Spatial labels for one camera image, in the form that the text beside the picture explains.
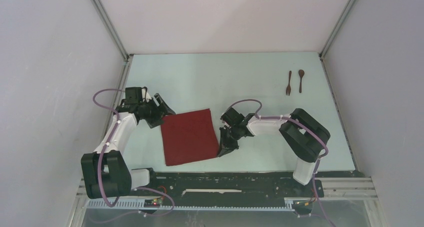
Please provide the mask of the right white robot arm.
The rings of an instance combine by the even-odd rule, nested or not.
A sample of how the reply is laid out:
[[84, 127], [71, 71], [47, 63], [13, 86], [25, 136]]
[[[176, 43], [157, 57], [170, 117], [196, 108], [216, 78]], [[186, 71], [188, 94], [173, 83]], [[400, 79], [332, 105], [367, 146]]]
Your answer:
[[282, 135], [297, 157], [291, 191], [304, 196], [311, 189], [310, 181], [318, 172], [323, 157], [328, 155], [330, 132], [302, 108], [279, 116], [243, 115], [229, 108], [220, 118], [220, 140], [217, 156], [222, 157], [239, 148], [241, 138], [261, 135]]

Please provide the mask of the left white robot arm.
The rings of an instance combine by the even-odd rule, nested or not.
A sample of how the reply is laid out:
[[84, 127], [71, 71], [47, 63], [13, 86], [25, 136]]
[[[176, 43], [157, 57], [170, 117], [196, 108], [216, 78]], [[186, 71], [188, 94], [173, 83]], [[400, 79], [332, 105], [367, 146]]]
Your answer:
[[153, 129], [175, 112], [159, 93], [150, 96], [146, 87], [131, 87], [112, 110], [112, 122], [99, 146], [81, 158], [86, 194], [90, 199], [128, 196], [133, 189], [131, 172], [123, 152], [141, 120]]

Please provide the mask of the red cloth napkin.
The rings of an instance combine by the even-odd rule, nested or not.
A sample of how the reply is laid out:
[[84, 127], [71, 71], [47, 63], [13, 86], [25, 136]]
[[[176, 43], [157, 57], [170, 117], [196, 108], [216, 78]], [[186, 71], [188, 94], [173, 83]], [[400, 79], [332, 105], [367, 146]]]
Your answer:
[[160, 130], [166, 166], [209, 160], [218, 154], [210, 109], [165, 116]]

